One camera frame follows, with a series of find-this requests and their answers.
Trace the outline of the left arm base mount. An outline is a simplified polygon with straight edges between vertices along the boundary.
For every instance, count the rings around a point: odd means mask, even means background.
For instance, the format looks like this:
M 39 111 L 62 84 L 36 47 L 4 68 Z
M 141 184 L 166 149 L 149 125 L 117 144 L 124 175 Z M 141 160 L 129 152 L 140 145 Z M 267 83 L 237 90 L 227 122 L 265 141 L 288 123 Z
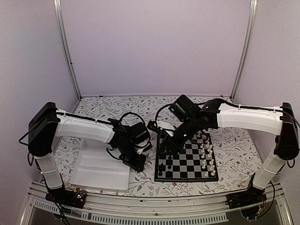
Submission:
M 73 190 L 67 190 L 64 187 L 58 189 L 49 189 L 45 199 L 56 204 L 75 207 L 83 209 L 86 201 L 85 190 L 75 188 Z

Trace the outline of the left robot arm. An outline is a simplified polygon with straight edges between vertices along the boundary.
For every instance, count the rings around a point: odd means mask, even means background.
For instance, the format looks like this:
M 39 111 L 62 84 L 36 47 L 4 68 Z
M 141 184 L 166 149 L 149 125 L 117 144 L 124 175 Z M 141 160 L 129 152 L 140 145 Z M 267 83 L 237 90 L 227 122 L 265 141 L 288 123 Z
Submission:
M 54 139 L 63 136 L 107 143 L 119 151 L 125 165 L 136 172 L 144 170 L 146 156 L 138 153 L 138 149 L 150 135 L 143 121 L 128 126 L 123 125 L 120 119 L 98 120 L 68 113 L 58 109 L 54 102 L 48 102 L 29 123 L 28 150 L 37 162 L 52 197 L 59 203 L 70 199 L 52 153 Z

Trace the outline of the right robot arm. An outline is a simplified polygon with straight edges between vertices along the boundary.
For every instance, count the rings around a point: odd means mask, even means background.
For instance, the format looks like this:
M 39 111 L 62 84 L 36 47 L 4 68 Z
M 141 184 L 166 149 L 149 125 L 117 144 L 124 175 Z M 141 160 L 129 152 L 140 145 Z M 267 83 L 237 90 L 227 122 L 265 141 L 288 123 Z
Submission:
M 259 199 L 260 190 L 264 190 L 283 166 L 295 159 L 300 151 L 299 123 L 289 103 L 261 107 L 236 105 L 216 98 L 196 104 L 187 96 L 181 95 L 174 103 L 169 104 L 168 109 L 181 124 L 175 128 L 168 122 L 155 119 L 155 126 L 168 134 L 163 146 L 171 153 L 178 153 L 188 139 L 208 129 L 241 128 L 268 133 L 275 137 L 274 150 L 253 175 L 250 188 L 242 195 L 246 204 L 253 204 Z

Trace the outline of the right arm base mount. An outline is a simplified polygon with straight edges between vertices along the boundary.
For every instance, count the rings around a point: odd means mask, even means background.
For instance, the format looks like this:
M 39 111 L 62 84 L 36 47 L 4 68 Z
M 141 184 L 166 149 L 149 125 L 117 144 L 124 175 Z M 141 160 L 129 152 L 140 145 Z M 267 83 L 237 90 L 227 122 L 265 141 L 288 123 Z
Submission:
M 267 200 L 264 191 L 240 191 L 233 194 L 226 195 L 225 204 L 229 209 L 242 208 L 241 214 L 245 219 L 257 219 Z

